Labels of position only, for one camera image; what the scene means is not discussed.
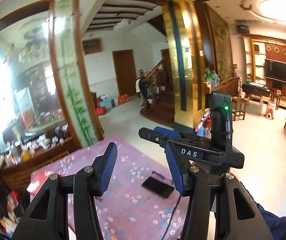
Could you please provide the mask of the black smartphone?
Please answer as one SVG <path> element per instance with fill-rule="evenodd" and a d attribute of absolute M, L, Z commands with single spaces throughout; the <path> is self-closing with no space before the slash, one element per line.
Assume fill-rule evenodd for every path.
<path fill-rule="evenodd" d="M 174 191 L 173 186 L 163 183 L 162 181 L 159 181 L 153 177 L 147 178 L 142 183 L 142 187 L 165 199 L 169 198 Z"/>

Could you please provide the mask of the striped ribbon tag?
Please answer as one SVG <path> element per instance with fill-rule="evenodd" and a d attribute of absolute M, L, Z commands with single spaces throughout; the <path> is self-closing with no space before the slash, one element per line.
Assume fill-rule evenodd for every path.
<path fill-rule="evenodd" d="M 210 115 L 211 115 L 210 108 L 206 108 L 204 115 L 201 117 L 199 123 L 195 127 L 195 133 L 198 133 L 201 130 L 201 127 L 203 127 L 203 124 L 206 123 L 206 120 L 210 117 Z"/>

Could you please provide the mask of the small wooden stool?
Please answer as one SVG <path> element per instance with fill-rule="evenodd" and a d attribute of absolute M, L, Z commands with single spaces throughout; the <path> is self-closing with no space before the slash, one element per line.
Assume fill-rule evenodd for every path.
<path fill-rule="evenodd" d="M 242 120 L 244 120 L 246 114 L 247 100 L 245 100 L 244 98 L 232 98 L 231 102 L 233 121 L 235 121 L 236 118 L 241 118 Z"/>

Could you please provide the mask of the red floral box lid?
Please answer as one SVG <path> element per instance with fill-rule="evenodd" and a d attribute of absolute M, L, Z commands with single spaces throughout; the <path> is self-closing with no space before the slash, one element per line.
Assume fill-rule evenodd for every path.
<path fill-rule="evenodd" d="M 31 174 L 31 182 L 27 187 L 27 191 L 35 196 L 40 188 L 43 186 L 45 181 L 48 179 L 48 177 L 54 173 L 59 174 L 60 176 L 63 176 L 62 170 L 59 171 L 52 171 L 50 169 L 43 169 L 37 170 Z"/>

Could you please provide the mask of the purple floral bedspread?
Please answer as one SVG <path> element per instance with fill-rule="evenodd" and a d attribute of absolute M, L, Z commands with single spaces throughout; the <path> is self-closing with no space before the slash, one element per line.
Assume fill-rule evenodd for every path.
<path fill-rule="evenodd" d="M 103 155 L 110 142 L 117 145 L 118 156 L 108 190 L 95 200 L 103 238 L 178 239 L 189 199 L 180 198 L 177 191 L 165 199 L 142 187 L 149 177 L 172 185 L 171 180 L 152 175 L 156 171 L 171 177 L 170 171 L 120 137 L 104 139 L 41 168 L 62 170 L 63 176 L 76 174 Z"/>

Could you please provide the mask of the wooden stair railing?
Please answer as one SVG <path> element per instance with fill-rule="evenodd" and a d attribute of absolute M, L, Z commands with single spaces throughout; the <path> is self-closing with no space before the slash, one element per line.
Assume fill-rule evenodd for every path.
<path fill-rule="evenodd" d="M 156 99 L 160 93 L 160 87 L 163 85 L 163 77 L 163 60 L 160 60 L 145 78 L 148 87 L 147 99 L 144 99 L 143 101 L 144 108 L 150 108 L 155 105 Z"/>

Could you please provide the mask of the wooden dresser counter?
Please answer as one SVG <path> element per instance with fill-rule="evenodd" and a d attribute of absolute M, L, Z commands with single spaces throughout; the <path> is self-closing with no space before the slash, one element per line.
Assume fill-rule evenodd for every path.
<path fill-rule="evenodd" d="M 7 185 L 10 189 L 15 191 L 26 191 L 34 171 L 80 148 L 81 144 L 77 143 L 74 137 L 68 137 L 64 140 L 63 144 L 57 144 L 46 150 L 40 148 L 26 161 L 22 161 L 18 164 L 10 163 L 9 165 L 4 163 L 0 168 L 0 183 Z"/>

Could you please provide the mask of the brown wooden door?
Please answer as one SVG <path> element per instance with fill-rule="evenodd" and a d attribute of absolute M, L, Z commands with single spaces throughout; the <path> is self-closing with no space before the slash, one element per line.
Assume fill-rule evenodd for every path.
<path fill-rule="evenodd" d="M 132 50 L 113 51 L 113 61 L 119 95 L 134 96 L 136 70 Z"/>

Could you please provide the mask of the television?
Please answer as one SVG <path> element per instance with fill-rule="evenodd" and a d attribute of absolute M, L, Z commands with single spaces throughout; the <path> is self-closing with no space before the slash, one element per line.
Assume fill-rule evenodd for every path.
<path fill-rule="evenodd" d="M 264 75 L 270 79 L 286 82 L 286 63 L 265 59 Z"/>

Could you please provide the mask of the black frame eyeglasses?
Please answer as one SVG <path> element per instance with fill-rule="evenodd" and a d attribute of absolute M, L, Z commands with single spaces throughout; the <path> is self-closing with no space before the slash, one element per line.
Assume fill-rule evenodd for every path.
<path fill-rule="evenodd" d="M 165 175 L 163 175 L 161 173 L 158 173 L 156 171 L 152 171 L 152 175 L 156 176 L 156 177 L 158 177 L 159 179 L 162 179 L 162 180 L 172 180 L 172 178 L 167 177 L 167 176 L 165 176 Z"/>

